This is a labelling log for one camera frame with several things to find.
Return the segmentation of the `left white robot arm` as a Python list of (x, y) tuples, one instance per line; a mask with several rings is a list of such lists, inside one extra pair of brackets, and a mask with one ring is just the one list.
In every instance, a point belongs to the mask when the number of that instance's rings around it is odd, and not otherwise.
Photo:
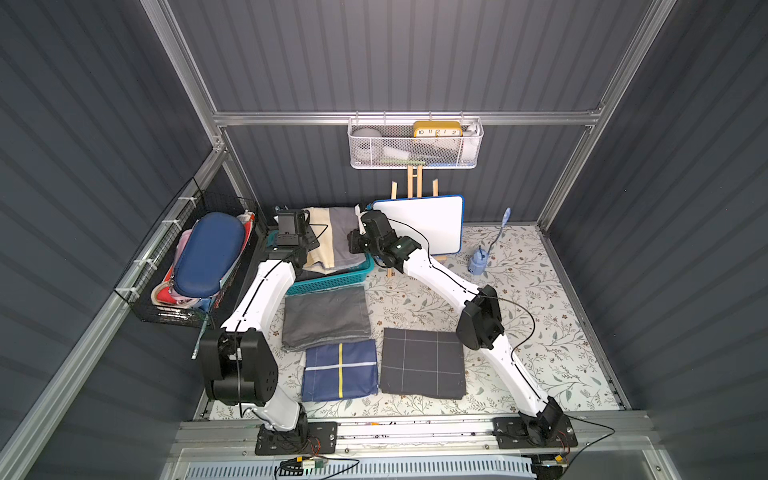
[(217, 331), (200, 341), (204, 390), (209, 399), (251, 407), (267, 429), (291, 432), (305, 415), (279, 387), (279, 367), (267, 341), (277, 309), (308, 253), (319, 246), (307, 209), (277, 213), (276, 245), (254, 267), (239, 304)]

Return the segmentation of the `beige grey pillowcase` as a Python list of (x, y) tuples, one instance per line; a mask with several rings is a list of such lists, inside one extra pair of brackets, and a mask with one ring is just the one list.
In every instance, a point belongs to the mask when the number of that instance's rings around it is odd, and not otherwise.
[(358, 218), (352, 207), (307, 207), (310, 226), (319, 246), (307, 254), (304, 270), (332, 274), (357, 267), (365, 261), (364, 253), (351, 253), (350, 232), (358, 229)]

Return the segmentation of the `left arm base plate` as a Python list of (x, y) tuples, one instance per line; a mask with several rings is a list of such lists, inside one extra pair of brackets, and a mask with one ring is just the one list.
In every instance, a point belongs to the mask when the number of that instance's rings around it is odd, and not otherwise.
[(327, 455), (336, 451), (338, 424), (336, 422), (309, 422), (299, 424), (289, 432), (273, 431), (262, 426), (254, 449), (256, 456), (310, 456)]

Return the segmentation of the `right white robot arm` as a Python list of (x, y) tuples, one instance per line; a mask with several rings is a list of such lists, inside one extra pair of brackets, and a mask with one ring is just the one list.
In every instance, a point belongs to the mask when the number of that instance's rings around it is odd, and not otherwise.
[(529, 441), (545, 446), (558, 434), (565, 414), (557, 400), (540, 387), (519, 359), (502, 324), (500, 299), (489, 286), (475, 285), (433, 259), (429, 240), (399, 235), (379, 210), (355, 211), (358, 229), (348, 235), (352, 252), (366, 252), (385, 268), (414, 278), (440, 295), (458, 313), (456, 334), (467, 348), (480, 352), (512, 394)]

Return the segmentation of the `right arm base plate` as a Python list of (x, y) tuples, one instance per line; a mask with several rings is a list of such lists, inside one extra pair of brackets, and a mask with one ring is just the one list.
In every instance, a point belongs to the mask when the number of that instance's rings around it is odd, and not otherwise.
[(544, 440), (543, 435), (532, 434), (521, 416), (502, 416), (492, 419), (492, 434), (501, 450), (558, 448), (569, 451), (579, 445), (567, 416), (561, 417)]

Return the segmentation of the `dark grey checked pillowcase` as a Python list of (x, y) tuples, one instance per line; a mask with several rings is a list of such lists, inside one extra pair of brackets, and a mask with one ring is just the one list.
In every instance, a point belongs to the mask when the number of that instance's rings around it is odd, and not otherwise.
[(452, 331), (385, 328), (379, 385), (386, 394), (460, 400), (466, 394), (463, 345)]
[(331, 277), (348, 277), (350, 275), (355, 276), (360, 272), (359, 269), (344, 269), (339, 270), (331, 273), (322, 273), (322, 272), (316, 272), (316, 271), (310, 271), (310, 270), (301, 270), (295, 279), (296, 283), (299, 282), (306, 282), (306, 281), (312, 281), (312, 280), (318, 280), (318, 279), (326, 279)]

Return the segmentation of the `teal plastic basket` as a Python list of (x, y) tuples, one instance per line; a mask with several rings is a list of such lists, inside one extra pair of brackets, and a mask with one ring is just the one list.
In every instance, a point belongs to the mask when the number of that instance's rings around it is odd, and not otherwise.
[[(276, 233), (277, 230), (269, 235), (272, 242), (268, 243), (267, 253), (275, 245)], [(265, 259), (258, 268), (257, 276), (249, 287), (247, 297), (259, 298), (274, 295), (279, 298), (284, 295), (300, 295), (356, 285), (365, 280), (367, 274), (372, 270), (372, 265), (373, 261), (365, 256), (365, 261), (362, 264), (352, 268), (360, 270), (355, 276), (331, 277), (296, 283), (297, 274), (303, 270), (300, 264)]]

